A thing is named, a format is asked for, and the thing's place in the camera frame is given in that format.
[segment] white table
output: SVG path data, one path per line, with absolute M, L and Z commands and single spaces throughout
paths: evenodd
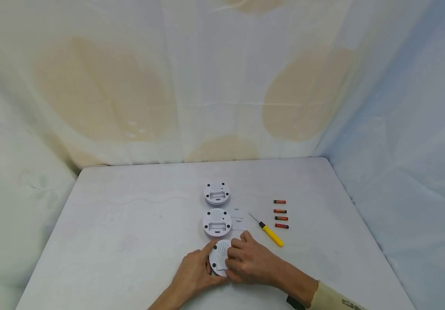
M 231 186 L 222 208 L 251 211 L 274 229 L 284 248 L 245 216 L 256 241 L 279 257 L 370 310 L 414 310 L 324 158 L 88 167 L 17 310 L 146 309 L 183 256 L 209 241 L 201 225 L 209 180 Z M 288 210 L 289 230 L 274 228 L 276 207 Z M 292 309 L 285 300 L 275 288 L 230 284 L 186 309 Z

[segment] left hand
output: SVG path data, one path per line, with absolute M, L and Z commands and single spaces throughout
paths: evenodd
M 162 295 L 170 301 L 176 300 L 176 306 L 180 307 L 207 288 L 226 283 L 228 281 L 226 277 L 210 275 L 212 269 L 208 262 L 208 255 L 216 243 L 217 240 L 212 240 L 202 250 L 198 249 L 187 254 L 169 288 Z M 163 299 L 161 296 L 150 309 L 157 309 L 154 306 L 157 306 L 158 302 L 163 304 L 161 302 Z M 158 309 L 168 309 L 168 307 L 158 307 Z

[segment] finger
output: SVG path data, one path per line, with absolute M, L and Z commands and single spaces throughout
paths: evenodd
M 221 276 L 211 276 L 209 280 L 210 286 L 221 285 L 228 281 L 228 278 Z
M 243 252 L 242 249 L 239 248 L 229 248 L 227 249 L 227 257 L 228 258 L 238 258 L 239 260 L 243 260 L 243 255 L 245 252 Z
M 210 267 L 210 262 L 208 261 L 208 258 L 205 260 L 205 270 L 208 274 L 212 274 L 212 267 Z
M 212 251 L 214 245 L 217 243 L 217 240 L 214 239 L 207 243 L 207 245 L 200 251 L 203 258 L 207 257 L 210 254 L 210 251 Z
M 239 240 L 239 239 L 232 239 L 231 240 L 231 247 L 233 248 L 244 248 L 245 247 L 245 242 Z
M 244 231 L 240 237 L 241 239 L 245 239 L 246 242 L 255 242 L 255 239 L 253 239 L 252 235 L 248 232 L 248 230 Z
M 234 283 L 242 283 L 243 279 L 236 274 L 236 272 L 232 270 L 226 270 L 226 275 L 229 278 L 229 280 L 233 281 Z
M 236 259 L 226 258 L 226 267 L 236 272 L 241 272 L 243 263 Z

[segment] white fabric backdrop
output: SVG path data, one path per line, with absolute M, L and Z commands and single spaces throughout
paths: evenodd
M 310 156 L 428 2 L 0 0 L 0 294 L 76 166 Z
M 445 1 L 327 157 L 417 309 L 445 309 Z
M 309 156 L 390 12 L 352 3 L 0 0 L 0 72 L 79 167 Z

